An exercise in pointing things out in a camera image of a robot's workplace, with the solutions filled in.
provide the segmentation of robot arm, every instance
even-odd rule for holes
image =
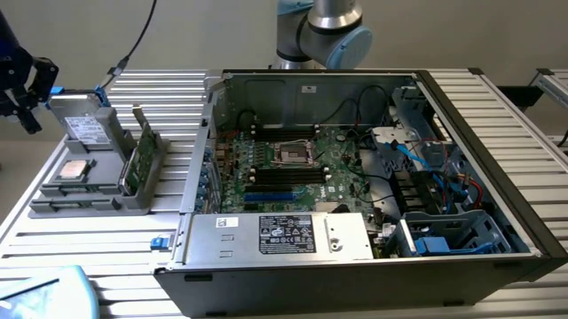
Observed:
[[[356,68],[372,47],[356,0],[278,2],[277,63],[273,68]]]
[[[36,77],[25,88],[32,67]],[[49,59],[31,56],[20,46],[0,11],[0,116],[16,116],[29,134],[41,130],[31,111],[47,101],[58,72]]]

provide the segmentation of sticker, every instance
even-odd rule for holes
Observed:
[[[311,215],[259,216],[258,250],[263,255],[315,252]]]
[[[302,93],[317,93],[318,87],[317,86],[302,86]]]
[[[238,227],[239,226],[239,218],[238,217],[222,217],[217,218],[217,228],[226,227]]]
[[[108,136],[96,119],[91,116],[64,118],[75,137],[86,145],[108,144]]]

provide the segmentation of chip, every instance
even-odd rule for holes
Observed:
[[[67,161],[63,165],[62,171],[59,172],[60,179],[78,179],[86,172],[87,169],[86,160]]]

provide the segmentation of motherboard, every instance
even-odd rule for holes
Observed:
[[[225,132],[217,144],[223,213],[373,212],[366,181],[353,155],[353,129],[327,127],[311,138],[270,142],[257,134]]]

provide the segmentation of warning label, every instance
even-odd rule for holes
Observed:
[[[94,117],[64,118],[64,120],[80,143],[86,145],[110,143],[107,133]]]
[[[259,216],[259,251],[263,255],[315,252],[311,215]]]

